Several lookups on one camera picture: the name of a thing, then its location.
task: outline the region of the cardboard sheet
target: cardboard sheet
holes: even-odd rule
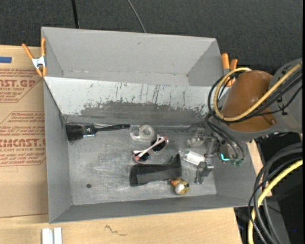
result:
[[[0,56],[12,57],[0,64],[0,218],[46,214],[43,79],[21,46],[0,46]]]

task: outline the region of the green light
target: green light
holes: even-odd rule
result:
[[[227,162],[229,161],[229,158],[225,158],[224,154],[220,154],[220,158],[222,159],[222,161]]]

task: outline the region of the gray carpet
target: gray carpet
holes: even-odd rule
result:
[[[149,33],[217,38],[240,66],[302,57],[303,0],[130,0]],[[127,0],[76,0],[80,27],[142,32]],[[0,0],[0,44],[38,46],[41,26],[74,28],[70,0]]]

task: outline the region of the yellow cable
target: yellow cable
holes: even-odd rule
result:
[[[277,89],[290,75],[292,75],[296,70],[299,69],[299,67],[302,65],[302,62],[296,64],[291,70],[289,70],[275,85],[273,85],[273,87],[271,89],[269,89],[252,107],[250,107],[248,110],[246,110],[245,112],[243,112],[242,114],[235,116],[235,117],[225,117],[222,113],[220,113],[219,109],[218,109],[218,105],[217,105],[217,100],[218,100],[218,94],[219,94],[219,90],[222,86],[222,84],[225,82],[225,80],[232,75],[235,72],[239,72],[239,71],[250,71],[251,69],[249,68],[238,68],[235,69],[229,73],[227,73],[223,79],[220,81],[220,83],[217,86],[215,95],[213,97],[213,108],[215,110],[216,115],[223,119],[224,121],[236,121],[239,120],[245,116],[247,116],[248,114],[250,114],[253,110],[255,110],[258,106],[260,106],[268,97],[269,95],[275,90]]]
[[[282,171],[279,175],[277,175],[271,183],[264,189],[264,191],[261,193],[261,195],[258,198],[258,207],[260,207],[261,203],[263,202],[266,195],[284,178],[287,176],[287,174],[291,173],[293,170],[297,169],[299,166],[303,164],[303,160],[299,160],[296,163],[292,164],[288,168],[286,168],[284,171]],[[252,219],[255,220],[255,208],[252,210]],[[248,240],[249,244],[254,244],[253,241],[253,223],[250,220],[249,221],[249,227],[248,227]]]

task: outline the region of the black pole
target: black pole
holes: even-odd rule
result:
[[[78,15],[77,15],[76,1],[71,0],[71,5],[72,5],[73,17],[75,19],[75,25],[76,25],[76,28],[79,29],[79,21],[78,21]]]

